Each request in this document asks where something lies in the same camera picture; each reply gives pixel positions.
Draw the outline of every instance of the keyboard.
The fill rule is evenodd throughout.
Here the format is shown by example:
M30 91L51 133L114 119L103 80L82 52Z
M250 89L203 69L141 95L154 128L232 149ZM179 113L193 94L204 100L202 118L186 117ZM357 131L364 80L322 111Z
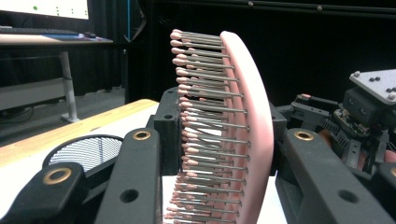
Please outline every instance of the keyboard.
M0 35L79 35L68 30L0 27Z

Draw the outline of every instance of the monitor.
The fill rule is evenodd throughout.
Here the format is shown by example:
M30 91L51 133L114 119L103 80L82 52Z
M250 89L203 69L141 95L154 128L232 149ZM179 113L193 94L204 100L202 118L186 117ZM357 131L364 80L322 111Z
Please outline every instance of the monitor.
M0 11L87 20L88 0L0 0Z

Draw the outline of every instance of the metal bristle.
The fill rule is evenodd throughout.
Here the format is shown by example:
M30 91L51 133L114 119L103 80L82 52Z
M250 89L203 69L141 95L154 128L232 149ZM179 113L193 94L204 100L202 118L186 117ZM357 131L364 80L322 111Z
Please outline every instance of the metal bristle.
M248 114L246 109L230 102L245 96L230 91L239 79L228 76L234 66L223 62L230 56L219 36L175 30L171 38L185 156L165 218L174 223L236 223L247 184L239 176L248 173L249 127L235 121Z

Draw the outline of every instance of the desk leg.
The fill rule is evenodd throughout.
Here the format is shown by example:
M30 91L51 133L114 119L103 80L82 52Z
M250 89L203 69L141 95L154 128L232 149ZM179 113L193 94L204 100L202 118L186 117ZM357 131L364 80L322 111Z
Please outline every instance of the desk leg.
M62 71L64 73L64 95L66 96L67 114L62 114L62 119L71 123L79 121L77 118L76 99L74 95L73 79L70 72L69 54L67 51L60 53Z

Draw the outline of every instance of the brush head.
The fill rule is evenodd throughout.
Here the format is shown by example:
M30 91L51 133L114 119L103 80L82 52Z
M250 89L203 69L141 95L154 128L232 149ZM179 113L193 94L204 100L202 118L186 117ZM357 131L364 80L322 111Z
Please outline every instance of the brush head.
M176 30L171 38L172 52L178 54L173 62L179 66L186 156L172 213L165 218L174 223L256 223L274 147L259 71L236 34Z

